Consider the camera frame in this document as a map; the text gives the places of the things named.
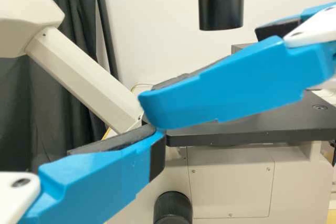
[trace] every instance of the white panel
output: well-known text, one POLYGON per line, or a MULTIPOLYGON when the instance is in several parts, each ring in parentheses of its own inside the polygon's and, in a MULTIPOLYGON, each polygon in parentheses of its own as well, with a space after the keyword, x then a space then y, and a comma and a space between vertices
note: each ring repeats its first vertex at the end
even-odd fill
POLYGON ((40 180, 35 174, 1 172, 0 223, 17 223, 39 193, 40 180))
POLYGON ((245 0, 244 27, 198 29, 198 0, 106 0, 121 81, 156 83, 230 54, 233 44, 256 41, 254 29, 335 0, 245 0))
POLYGON ((274 162, 264 148, 188 148, 194 218, 266 217, 274 162))

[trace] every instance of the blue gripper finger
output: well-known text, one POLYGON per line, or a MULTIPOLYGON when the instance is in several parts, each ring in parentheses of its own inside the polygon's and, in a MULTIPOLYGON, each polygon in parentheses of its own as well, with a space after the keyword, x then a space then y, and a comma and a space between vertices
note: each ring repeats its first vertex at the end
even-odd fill
POLYGON ((334 74, 336 42, 287 48, 278 36, 139 95, 149 121, 175 129, 226 122, 300 101, 334 74))

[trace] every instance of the black knob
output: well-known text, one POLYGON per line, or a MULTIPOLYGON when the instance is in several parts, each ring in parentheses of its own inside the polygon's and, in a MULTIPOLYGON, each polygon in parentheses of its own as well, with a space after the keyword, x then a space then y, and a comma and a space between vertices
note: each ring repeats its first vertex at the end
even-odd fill
POLYGON ((192 224, 193 208, 190 200, 177 191, 160 195, 154 205, 154 224, 192 224))

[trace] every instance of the white wall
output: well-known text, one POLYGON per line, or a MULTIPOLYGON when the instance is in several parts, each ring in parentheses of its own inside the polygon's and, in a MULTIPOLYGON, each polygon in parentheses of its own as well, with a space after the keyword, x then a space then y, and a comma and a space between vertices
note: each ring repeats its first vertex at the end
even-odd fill
POLYGON ((107 0, 120 79, 130 88, 193 71, 256 41, 258 25, 334 1, 245 0, 243 28, 200 31, 198 0, 107 0))

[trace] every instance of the screw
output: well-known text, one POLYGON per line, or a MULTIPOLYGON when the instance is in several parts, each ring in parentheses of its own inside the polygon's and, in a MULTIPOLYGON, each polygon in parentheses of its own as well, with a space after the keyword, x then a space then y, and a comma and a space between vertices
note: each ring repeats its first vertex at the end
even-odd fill
POLYGON ((324 106, 324 105, 313 105, 313 108, 316 109, 316 110, 327 110, 328 107, 327 106, 324 106))
POLYGON ((30 182, 29 178, 21 178, 12 183, 12 187, 22 187, 30 182))

